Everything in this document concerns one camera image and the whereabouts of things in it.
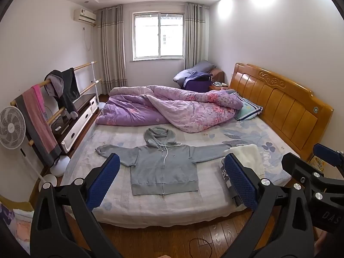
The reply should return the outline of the person's right hand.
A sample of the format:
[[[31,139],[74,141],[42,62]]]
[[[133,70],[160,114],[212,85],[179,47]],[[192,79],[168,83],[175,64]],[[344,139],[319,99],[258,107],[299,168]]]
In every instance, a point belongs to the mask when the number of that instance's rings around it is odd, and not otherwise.
[[[318,239],[314,243],[314,257],[332,257],[334,236],[326,231],[315,229]]]

